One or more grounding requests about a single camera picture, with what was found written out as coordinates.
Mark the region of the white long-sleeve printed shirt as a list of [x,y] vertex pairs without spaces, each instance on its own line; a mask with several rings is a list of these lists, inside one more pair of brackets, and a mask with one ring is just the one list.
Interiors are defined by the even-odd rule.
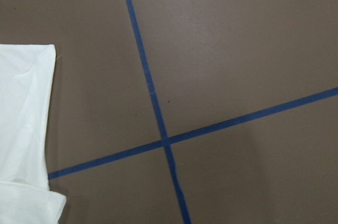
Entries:
[[1,223],[58,223],[66,204],[45,162],[55,62],[53,44],[1,44]]

